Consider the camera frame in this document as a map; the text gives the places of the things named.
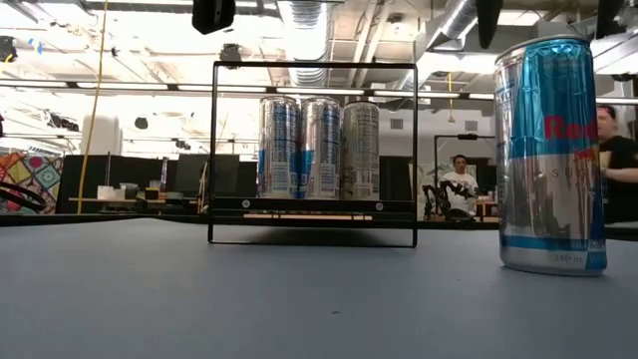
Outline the blue table mat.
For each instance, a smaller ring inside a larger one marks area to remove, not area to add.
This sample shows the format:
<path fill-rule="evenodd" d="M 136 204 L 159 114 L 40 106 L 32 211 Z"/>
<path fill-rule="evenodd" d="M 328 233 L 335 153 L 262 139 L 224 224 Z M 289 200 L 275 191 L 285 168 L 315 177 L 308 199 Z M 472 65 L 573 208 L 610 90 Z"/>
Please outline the blue table mat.
<path fill-rule="evenodd" d="M 638 359 L 638 243 L 601 277 L 505 268 L 490 230 L 134 219 L 0 229 L 0 359 Z"/>

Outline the wooden shelf black metal frame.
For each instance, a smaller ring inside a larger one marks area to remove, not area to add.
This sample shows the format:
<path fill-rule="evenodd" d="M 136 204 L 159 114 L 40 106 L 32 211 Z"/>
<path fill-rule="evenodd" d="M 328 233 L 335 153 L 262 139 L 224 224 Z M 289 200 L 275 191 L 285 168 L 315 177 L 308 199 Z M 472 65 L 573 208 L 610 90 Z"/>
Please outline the wooden shelf black metal frame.
<path fill-rule="evenodd" d="M 207 225 L 206 240 L 216 244 L 214 227 L 220 225 L 255 225 L 291 228 L 331 229 L 408 229 L 412 232 L 411 248 L 419 242 L 417 170 L 412 169 L 412 199 L 401 200 L 328 200 L 328 199 L 268 199 L 215 195 L 215 136 L 218 89 L 218 69 L 283 68 L 283 69 L 354 69 L 405 70 L 418 74 L 411 63 L 347 63 L 347 62 L 256 62 L 215 61 L 212 65 L 210 153 L 207 182 L 207 209 L 199 218 Z"/>

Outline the corrugated silver ceiling duct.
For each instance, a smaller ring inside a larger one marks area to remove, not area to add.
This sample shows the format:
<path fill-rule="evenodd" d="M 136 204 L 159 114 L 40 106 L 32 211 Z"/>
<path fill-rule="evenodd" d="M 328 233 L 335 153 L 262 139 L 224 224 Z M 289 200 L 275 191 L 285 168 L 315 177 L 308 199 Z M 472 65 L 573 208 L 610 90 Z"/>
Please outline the corrugated silver ceiling duct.
<path fill-rule="evenodd" d="M 316 1 L 277 1 L 290 61 L 327 62 L 331 7 Z"/>

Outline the black metal stand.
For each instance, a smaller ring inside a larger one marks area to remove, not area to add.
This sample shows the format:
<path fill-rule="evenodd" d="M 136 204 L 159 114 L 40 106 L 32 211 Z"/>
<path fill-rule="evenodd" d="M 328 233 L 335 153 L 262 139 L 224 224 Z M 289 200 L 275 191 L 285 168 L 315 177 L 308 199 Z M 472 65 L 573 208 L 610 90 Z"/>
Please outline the black metal stand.
<path fill-rule="evenodd" d="M 486 155 L 487 150 L 493 149 L 493 137 L 472 133 L 435 135 L 434 149 L 436 205 L 441 215 L 448 221 L 483 221 L 487 207 L 494 206 L 492 191 L 495 187 L 495 166 L 490 162 L 491 157 Z M 449 184 L 440 184 L 443 175 L 454 170 L 453 158 L 456 155 L 464 155 L 467 158 L 467 171 L 478 182 L 475 214 L 452 209 L 446 191 Z"/>

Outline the black partition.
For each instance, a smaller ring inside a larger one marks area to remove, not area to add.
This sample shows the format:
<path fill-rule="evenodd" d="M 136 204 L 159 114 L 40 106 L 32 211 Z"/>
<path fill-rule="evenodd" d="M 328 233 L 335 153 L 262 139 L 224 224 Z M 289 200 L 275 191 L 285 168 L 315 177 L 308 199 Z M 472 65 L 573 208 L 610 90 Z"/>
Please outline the black partition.
<path fill-rule="evenodd" d="M 83 156 L 66 156 L 59 186 L 55 214 L 76 214 L 77 203 L 71 197 L 78 196 Z M 106 183 L 107 168 L 110 168 L 109 185 L 120 187 L 121 182 L 147 186 L 151 180 L 160 179 L 162 160 L 134 157 L 98 155 L 89 156 L 84 182 L 84 200 L 82 213 L 96 213 L 102 209 L 97 202 L 88 202 L 96 198 L 98 186 Z"/>

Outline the white column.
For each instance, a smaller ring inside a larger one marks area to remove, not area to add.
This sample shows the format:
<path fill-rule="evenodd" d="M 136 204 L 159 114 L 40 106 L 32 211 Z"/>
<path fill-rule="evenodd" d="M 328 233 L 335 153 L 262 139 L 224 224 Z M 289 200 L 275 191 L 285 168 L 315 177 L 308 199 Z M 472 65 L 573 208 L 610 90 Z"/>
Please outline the white column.
<path fill-rule="evenodd" d="M 96 115 L 91 137 L 89 137 L 90 124 L 91 116 L 84 116 L 81 129 L 81 154 L 120 156 L 124 140 L 119 118 L 117 116 Z"/>

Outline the yellow hanging pendant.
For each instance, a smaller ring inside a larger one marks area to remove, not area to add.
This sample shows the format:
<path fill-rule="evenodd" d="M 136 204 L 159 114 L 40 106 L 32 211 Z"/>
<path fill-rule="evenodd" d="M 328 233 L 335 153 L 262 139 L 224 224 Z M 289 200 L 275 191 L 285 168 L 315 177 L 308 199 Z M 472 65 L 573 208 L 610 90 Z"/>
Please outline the yellow hanging pendant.
<path fill-rule="evenodd" d="M 447 81 L 448 81 L 448 91 L 451 93 L 453 91 L 453 83 L 452 83 L 452 72 L 448 73 L 447 76 Z M 454 98 L 450 97 L 449 98 L 449 118 L 448 118 L 448 122 L 449 123 L 454 123 L 456 120 L 454 118 Z"/>

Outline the black table frame rails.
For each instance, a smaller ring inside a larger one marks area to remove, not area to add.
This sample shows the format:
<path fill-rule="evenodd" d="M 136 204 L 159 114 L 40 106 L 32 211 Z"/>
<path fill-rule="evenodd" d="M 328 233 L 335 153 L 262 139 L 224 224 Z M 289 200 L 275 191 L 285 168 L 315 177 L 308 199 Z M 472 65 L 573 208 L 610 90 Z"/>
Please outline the black table frame rails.
<path fill-rule="evenodd" d="M 0 227 L 27 225 L 56 225 L 89 222 L 114 222 L 131 219 L 157 219 L 163 221 L 208 224 L 209 218 L 199 215 L 146 215 L 146 214 L 0 214 Z M 328 228 L 387 228 L 387 229 L 442 229 L 442 230 L 497 230 L 497 222 L 445 222 L 407 220 L 361 220 L 319 218 L 215 217 L 214 225 L 254 225 L 282 227 Z M 615 223 L 606 226 L 608 239 L 638 242 L 638 224 Z"/>

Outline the blue silver Red Bull can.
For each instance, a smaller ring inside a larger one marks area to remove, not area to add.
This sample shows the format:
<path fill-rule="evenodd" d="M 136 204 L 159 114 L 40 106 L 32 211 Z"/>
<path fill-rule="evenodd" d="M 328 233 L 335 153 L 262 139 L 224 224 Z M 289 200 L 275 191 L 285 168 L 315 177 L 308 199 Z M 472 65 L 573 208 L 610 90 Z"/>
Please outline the blue silver Red Bull can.
<path fill-rule="evenodd" d="M 300 196 L 338 199 L 340 182 L 340 104 L 316 97 L 301 103 Z"/>
<path fill-rule="evenodd" d="M 588 40 L 538 38 L 499 55 L 493 106 L 502 263 L 601 274 L 607 256 Z"/>
<path fill-rule="evenodd" d="M 295 198 L 298 191 L 297 102 L 290 97 L 266 97 L 259 102 L 258 196 Z"/>

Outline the colourful patterned quilt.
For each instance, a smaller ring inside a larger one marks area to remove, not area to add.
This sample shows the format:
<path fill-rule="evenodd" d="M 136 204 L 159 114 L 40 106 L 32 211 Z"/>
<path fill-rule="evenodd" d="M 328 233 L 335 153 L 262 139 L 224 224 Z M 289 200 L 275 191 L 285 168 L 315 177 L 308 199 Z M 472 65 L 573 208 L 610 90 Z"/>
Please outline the colourful patterned quilt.
<path fill-rule="evenodd" d="M 45 206 L 35 210 L 0 198 L 0 212 L 53 214 L 56 210 L 63 159 L 20 153 L 0 155 L 0 181 L 14 184 L 39 195 Z"/>

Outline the white Celsius can black lid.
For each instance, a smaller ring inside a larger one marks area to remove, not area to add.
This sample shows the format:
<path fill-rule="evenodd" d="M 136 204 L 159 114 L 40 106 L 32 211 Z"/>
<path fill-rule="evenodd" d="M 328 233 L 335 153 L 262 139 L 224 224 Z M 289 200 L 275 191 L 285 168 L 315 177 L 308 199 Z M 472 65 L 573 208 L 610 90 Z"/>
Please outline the white Celsius can black lid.
<path fill-rule="evenodd" d="M 345 200 L 380 199 L 379 108 L 348 103 L 341 120 L 340 194 Z"/>

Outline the person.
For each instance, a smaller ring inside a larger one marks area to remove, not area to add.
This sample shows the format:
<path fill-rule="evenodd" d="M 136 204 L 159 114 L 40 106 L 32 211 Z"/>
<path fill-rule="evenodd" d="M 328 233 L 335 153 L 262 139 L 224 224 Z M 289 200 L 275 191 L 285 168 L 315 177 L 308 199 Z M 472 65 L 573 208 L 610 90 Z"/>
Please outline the person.
<path fill-rule="evenodd" d="M 448 183 L 446 187 L 448 200 L 452 209 L 460 209 L 468 214 L 475 214 L 479 185 L 477 180 L 467 171 L 467 158 L 456 155 L 453 158 L 454 170 L 440 179 L 440 184 Z"/>
<path fill-rule="evenodd" d="M 605 221 L 638 221 L 638 143 L 618 131 L 615 109 L 597 106 L 601 175 L 605 184 Z"/>

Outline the black cabinet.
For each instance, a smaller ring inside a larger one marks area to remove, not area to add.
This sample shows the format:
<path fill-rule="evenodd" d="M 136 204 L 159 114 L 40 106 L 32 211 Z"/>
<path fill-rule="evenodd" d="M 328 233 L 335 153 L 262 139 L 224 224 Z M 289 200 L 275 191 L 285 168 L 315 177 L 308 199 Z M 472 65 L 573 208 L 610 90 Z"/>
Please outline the black cabinet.
<path fill-rule="evenodd" d="M 256 197 L 256 162 L 242 162 L 239 155 L 216 155 L 214 162 L 216 195 Z"/>

